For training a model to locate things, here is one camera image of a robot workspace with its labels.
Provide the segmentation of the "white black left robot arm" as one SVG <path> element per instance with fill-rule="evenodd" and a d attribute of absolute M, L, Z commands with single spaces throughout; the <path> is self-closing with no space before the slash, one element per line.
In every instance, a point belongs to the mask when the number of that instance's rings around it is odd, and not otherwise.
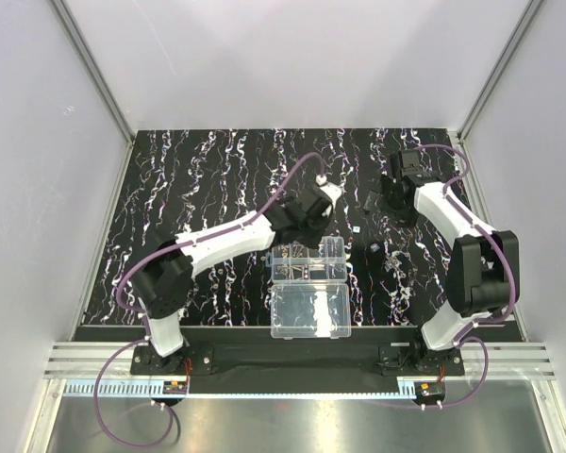
<path fill-rule="evenodd" d="M 223 261 L 280 245 L 316 248 L 341 195 L 340 186 L 321 182 L 235 221 L 184 233 L 143 258 L 122 282 L 130 283 L 140 296 L 152 352 L 163 360 L 186 347 L 178 311 L 196 276 Z"/>

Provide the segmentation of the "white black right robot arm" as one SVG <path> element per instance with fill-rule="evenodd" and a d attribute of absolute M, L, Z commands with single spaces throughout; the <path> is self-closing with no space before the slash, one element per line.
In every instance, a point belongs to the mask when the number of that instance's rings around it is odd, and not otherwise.
<path fill-rule="evenodd" d="M 458 350 L 481 325 L 503 323 L 519 299 L 519 241 L 497 230 L 455 196 L 451 180 L 426 171 L 421 148 L 393 153 L 390 169 L 369 191 L 363 209 L 381 212 L 398 227 L 429 221 L 451 246 L 445 303 L 417 330 L 401 363 L 427 373 Z"/>

